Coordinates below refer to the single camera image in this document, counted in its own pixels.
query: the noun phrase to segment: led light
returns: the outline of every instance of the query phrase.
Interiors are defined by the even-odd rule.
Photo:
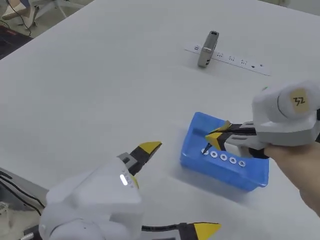
[[[127,182],[127,179],[126,179],[125,175],[121,174],[120,175],[120,179],[121,179],[123,185],[125,185],[125,186],[128,185],[128,182]]]

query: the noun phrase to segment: floor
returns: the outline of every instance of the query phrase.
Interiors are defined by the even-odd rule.
[[[93,0],[71,0],[71,2],[81,4],[81,5],[87,5],[87,4],[91,3],[92,1]],[[1,7],[0,14],[2,15],[5,12],[5,10],[6,10],[5,7]],[[63,8],[63,10],[67,16],[70,16],[76,12],[75,9],[71,9],[71,8]],[[39,19],[36,21],[37,26],[32,26],[30,28],[31,37],[36,38],[40,34],[44,33],[46,30],[52,28],[57,23],[61,22],[63,19],[64,19],[64,17],[62,16],[59,9],[55,9],[53,11],[47,12],[46,14],[39,17]],[[29,32],[26,30],[26,28],[24,26],[17,25],[17,23],[19,21],[13,19],[13,20],[6,21],[6,23],[9,24],[11,29],[16,30],[22,34],[28,35]]]
[[[93,0],[72,0],[72,2],[87,5]],[[268,3],[280,3],[283,6],[286,6],[287,8],[314,14],[320,16],[320,0],[260,0]],[[75,10],[70,8],[65,8],[65,13],[67,16],[73,14]],[[5,8],[0,8],[0,14],[5,11]],[[31,27],[31,36],[33,38],[36,38],[40,34],[44,33],[46,30],[50,29],[60,21],[62,21],[64,18],[62,14],[59,12],[58,9],[55,9],[51,12],[46,13],[45,15],[41,16],[37,20],[37,26]],[[29,32],[25,29],[23,26],[18,26],[17,22],[15,20],[9,20],[7,21],[9,26],[22,34],[28,34]]]

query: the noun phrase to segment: chair leg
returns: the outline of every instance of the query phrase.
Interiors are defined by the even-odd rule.
[[[68,8],[73,8],[73,9],[81,9],[84,7],[84,5],[70,2],[67,0],[56,0],[56,1],[57,1],[58,5],[60,5],[61,7],[68,7]]]
[[[49,12],[50,10],[52,9],[55,9],[56,8],[56,5],[53,1],[49,2],[47,5],[43,6],[40,8],[40,10],[38,11],[35,19],[38,19],[40,18],[43,14]]]
[[[57,3],[56,4],[57,8],[60,10],[61,14],[63,15],[63,17],[66,19],[67,15],[65,14],[64,10],[61,8],[60,4]]]

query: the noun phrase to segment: white washer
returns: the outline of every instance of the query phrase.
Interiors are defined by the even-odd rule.
[[[204,150],[205,150],[205,149],[202,148],[202,149],[201,149],[201,153],[203,153],[203,155],[208,155],[208,154],[209,154],[209,151],[207,150],[207,151],[204,153]]]
[[[235,157],[231,156],[229,158],[229,162],[232,163],[232,164],[236,164],[237,163],[237,159]]]
[[[210,156],[213,157],[214,159],[218,157],[218,153],[216,151],[211,151]]]
[[[222,161],[226,161],[228,159],[227,155],[225,155],[224,153],[220,155],[220,159]]]

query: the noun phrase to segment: black cable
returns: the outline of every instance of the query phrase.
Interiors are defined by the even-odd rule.
[[[8,184],[10,184],[11,186],[13,186],[15,189],[17,189],[20,193],[26,195],[28,198],[36,200],[41,207],[45,208],[46,206],[36,197],[31,196],[30,194],[26,193],[25,191],[21,190],[17,185],[15,185],[12,181],[9,181],[8,179],[5,179],[3,176],[0,176],[0,179],[2,179],[3,181],[7,182]]]
[[[9,24],[8,23],[6,23],[5,21],[3,21],[3,20],[0,20],[0,22],[1,23],[3,23],[4,25],[6,25],[6,27],[8,28],[8,29],[10,29],[10,26],[9,26]]]
[[[6,2],[8,3],[8,5],[10,6],[10,8],[21,18],[21,20],[22,20],[22,23],[23,23],[23,25],[25,26],[25,28],[29,31],[29,35],[28,35],[28,37],[30,37],[31,36],[31,30],[30,30],[30,28],[29,27],[27,27],[27,25],[26,25],[26,23],[25,23],[25,21],[24,21],[24,19],[22,18],[22,16],[19,14],[19,13],[17,13],[16,12],[16,10],[11,6],[11,4],[10,4],[10,2],[9,2],[9,0],[6,0]]]
[[[5,185],[2,181],[0,181],[0,185],[2,185],[6,190],[8,190],[13,196],[15,196],[17,199],[19,199],[21,202],[23,202],[25,205],[29,206],[30,208],[36,210],[36,212],[41,216],[41,212],[39,211],[38,208],[35,206],[31,205],[30,203],[26,202],[23,200],[21,197],[19,197],[14,191],[10,189],[7,185]]]

